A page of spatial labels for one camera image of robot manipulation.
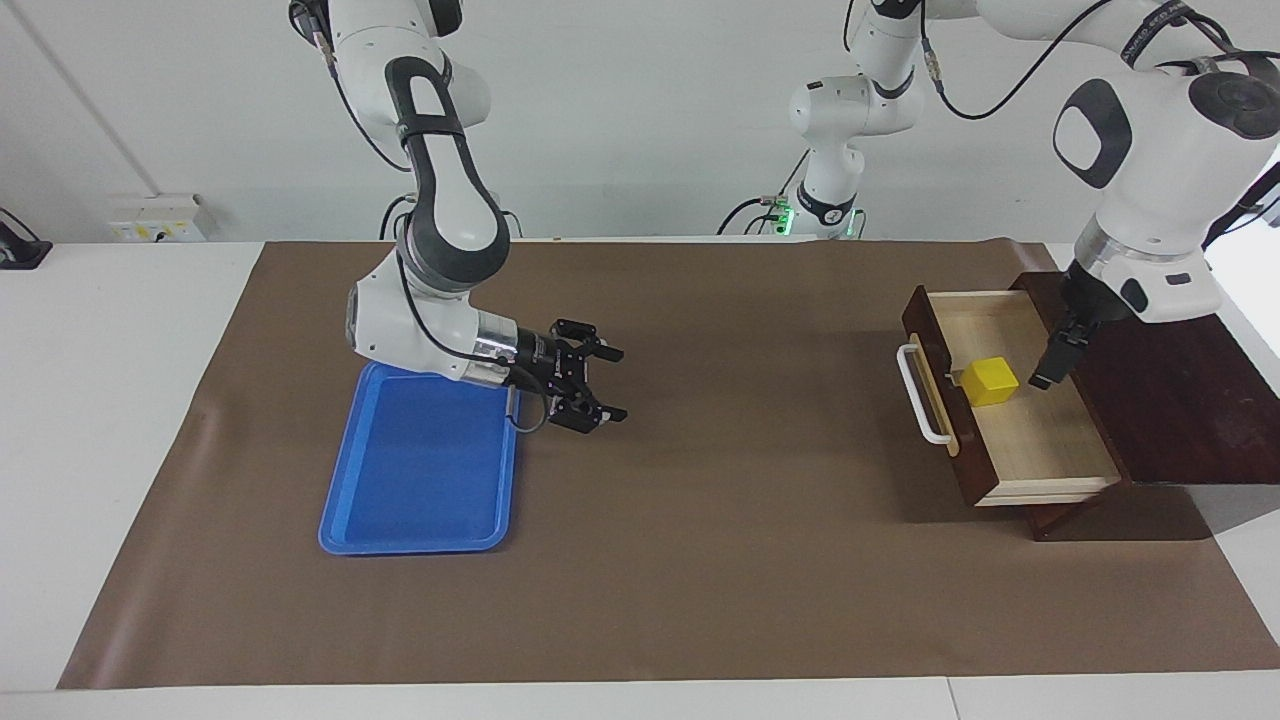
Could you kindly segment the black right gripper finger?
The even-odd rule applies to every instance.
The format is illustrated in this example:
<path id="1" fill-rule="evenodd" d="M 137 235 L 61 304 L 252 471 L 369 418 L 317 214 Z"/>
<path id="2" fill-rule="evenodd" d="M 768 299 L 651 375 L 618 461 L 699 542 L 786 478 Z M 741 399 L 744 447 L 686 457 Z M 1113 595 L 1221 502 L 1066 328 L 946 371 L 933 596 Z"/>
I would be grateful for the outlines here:
<path id="1" fill-rule="evenodd" d="M 599 357 L 605 363 L 621 363 L 625 359 L 625 351 L 604 341 L 594 324 L 561 318 L 550 325 L 550 337 L 556 342 L 557 363 L 561 366 L 585 365 L 590 357 Z"/>
<path id="2" fill-rule="evenodd" d="M 621 423 L 628 418 L 622 407 L 602 404 L 586 387 L 561 388 L 548 386 L 550 400 L 549 423 L 581 434 L 590 434 L 607 423 Z"/>

